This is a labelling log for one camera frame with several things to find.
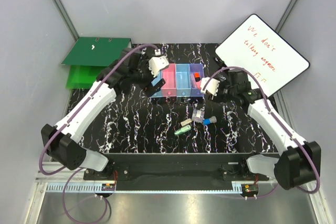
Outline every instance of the handwritten text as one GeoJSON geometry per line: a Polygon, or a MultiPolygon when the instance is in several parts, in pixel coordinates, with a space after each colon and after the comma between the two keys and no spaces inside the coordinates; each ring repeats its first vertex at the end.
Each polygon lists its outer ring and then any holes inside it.
{"type": "Polygon", "coordinates": [[[251,26],[247,30],[252,31],[252,32],[257,31],[254,27],[251,27],[251,26]]]}
{"type": "Polygon", "coordinates": [[[244,44],[246,46],[248,46],[248,48],[254,53],[253,56],[257,56],[258,52],[257,52],[255,46],[253,45],[253,43],[250,43],[248,40],[245,40],[244,44]]]}
{"type": "Polygon", "coordinates": [[[272,69],[273,72],[275,72],[275,67],[272,66],[268,60],[266,60],[264,57],[262,57],[261,60],[264,62],[264,64],[262,64],[263,66],[268,66],[270,69],[272,69]]]}
{"type": "MultiPolygon", "coordinates": [[[[256,72],[254,75],[253,75],[256,79],[259,79],[259,77],[261,76],[261,73],[259,72],[256,72]]],[[[266,82],[267,80],[265,78],[262,78],[260,82],[266,82]]]]}
{"type": "Polygon", "coordinates": [[[268,42],[268,38],[261,40],[261,43],[264,44],[267,48],[274,51],[276,48],[274,46],[271,46],[271,44],[268,42]]]}

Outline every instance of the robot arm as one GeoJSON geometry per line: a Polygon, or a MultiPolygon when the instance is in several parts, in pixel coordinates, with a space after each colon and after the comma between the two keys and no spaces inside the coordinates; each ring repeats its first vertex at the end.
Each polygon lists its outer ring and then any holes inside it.
{"type": "MultiPolygon", "coordinates": [[[[120,59],[130,50],[130,48],[124,49],[120,59]]],[[[169,66],[166,57],[149,59],[140,51],[132,54],[105,83],[102,83],[104,77],[119,60],[102,70],[92,88],[69,114],[57,122],[55,126],[46,124],[42,128],[44,145],[57,131],[60,131],[49,146],[47,154],[70,170],[83,167],[106,172],[104,169],[109,163],[108,158],[99,152],[82,148],[78,144],[87,127],[107,104],[114,102],[122,92],[128,93],[132,84],[138,84],[148,97],[158,92],[165,84],[163,79],[155,86],[151,82],[160,70],[169,66]]]]}
{"type": "Polygon", "coordinates": [[[251,173],[276,178],[279,185],[287,190],[316,179],[306,157],[292,138],[296,138],[298,143],[308,152],[319,174],[321,165],[320,146],[316,142],[308,143],[302,136],[298,135],[267,100],[271,109],[269,112],[260,90],[251,89],[246,73],[229,70],[226,72],[226,80],[211,79],[205,91],[203,91],[208,80],[209,78],[202,79],[201,92],[210,94],[209,99],[214,102],[234,101],[238,106],[241,106],[245,113],[260,124],[279,152],[280,158],[266,157],[261,154],[248,158],[246,162],[251,173]],[[274,116],[291,132],[292,136],[288,135],[274,116]]]}

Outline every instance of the green folder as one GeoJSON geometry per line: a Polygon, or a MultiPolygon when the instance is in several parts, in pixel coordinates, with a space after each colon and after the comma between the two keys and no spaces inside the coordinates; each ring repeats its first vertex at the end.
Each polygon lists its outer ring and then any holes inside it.
{"type": "Polygon", "coordinates": [[[71,65],[66,87],[89,89],[102,69],[131,47],[131,39],[80,37],[62,64],[71,65]]]}
{"type": "Polygon", "coordinates": [[[105,67],[71,66],[67,89],[90,89],[97,75],[105,67]]]}

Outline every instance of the black table surface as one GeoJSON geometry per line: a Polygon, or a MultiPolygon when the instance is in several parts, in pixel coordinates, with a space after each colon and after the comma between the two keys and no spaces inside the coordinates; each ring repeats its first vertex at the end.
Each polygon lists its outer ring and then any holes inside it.
{"type": "MultiPolygon", "coordinates": [[[[218,69],[213,60],[219,44],[156,44],[170,63],[201,63],[204,75],[218,69]]],[[[143,49],[147,53],[152,48],[143,49]]],[[[68,112],[88,90],[72,91],[68,112]]],[[[232,102],[214,103],[201,99],[147,98],[139,87],[108,104],[83,135],[80,145],[104,153],[235,153],[276,152],[258,123],[232,102]],[[175,136],[180,123],[193,110],[204,110],[205,118],[216,116],[217,123],[204,126],[193,122],[192,129],[175,136]]]]}

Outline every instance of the gray wall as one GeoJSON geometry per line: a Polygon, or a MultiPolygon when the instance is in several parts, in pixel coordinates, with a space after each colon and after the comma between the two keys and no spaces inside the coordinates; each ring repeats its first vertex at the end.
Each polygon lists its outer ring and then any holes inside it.
{"type": "Polygon", "coordinates": [[[51,0],[1,0],[0,222],[21,223],[38,171],[41,127],[69,95],[59,64],[74,44],[51,0]]]}
{"type": "Polygon", "coordinates": [[[222,42],[251,13],[275,28],[290,0],[62,0],[80,36],[222,42]]]}
{"type": "Polygon", "coordinates": [[[336,2],[299,0],[281,35],[311,67],[283,88],[296,130],[322,147],[321,179],[336,220],[336,2]]]}

